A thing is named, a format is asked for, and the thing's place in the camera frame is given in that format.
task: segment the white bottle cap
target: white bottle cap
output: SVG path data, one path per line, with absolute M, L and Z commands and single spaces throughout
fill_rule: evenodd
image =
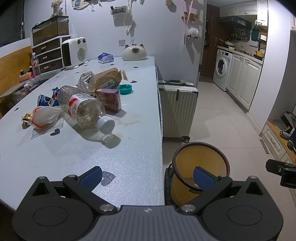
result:
M 109 134 L 115 127 L 115 121 L 111 117 L 105 115 L 98 120 L 96 127 L 103 134 Z

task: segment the suitcase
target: suitcase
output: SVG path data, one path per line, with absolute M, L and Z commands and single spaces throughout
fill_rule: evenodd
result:
M 188 143 L 198 91 L 194 84 L 179 80 L 158 82 L 163 116 L 163 137 L 182 138 Z

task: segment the plastic bottle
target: plastic bottle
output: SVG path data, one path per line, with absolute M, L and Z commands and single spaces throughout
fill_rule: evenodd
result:
M 35 55 L 36 55 L 35 53 L 32 53 L 31 64 L 32 64 L 32 68 L 33 68 L 33 74 L 36 77 L 36 76 L 40 75 L 41 73 L 40 73 L 39 61 Z
M 60 107 L 81 128 L 97 128 L 103 134 L 113 131 L 115 121 L 106 115 L 103 103 L 96 98 L 65 85 L 60 88 L 57 99 Z

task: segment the trash can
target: trash can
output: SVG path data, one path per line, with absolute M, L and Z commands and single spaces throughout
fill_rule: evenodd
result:
M 173 180 L 170 190 L 173 201 L 182 206 L 202 193 L 194 183 L 193 170 L 202 167 L 215 176 L 230 174 L 225 155 L 216 147 L 203 142 L 181 146 L 173 157 Z

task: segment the photo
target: photo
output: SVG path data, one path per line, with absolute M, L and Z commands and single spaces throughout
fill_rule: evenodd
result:
M 74 8 L 80 7 L 80 1 L 81 0 L 75 0 L 75 2 L 74 2 Z

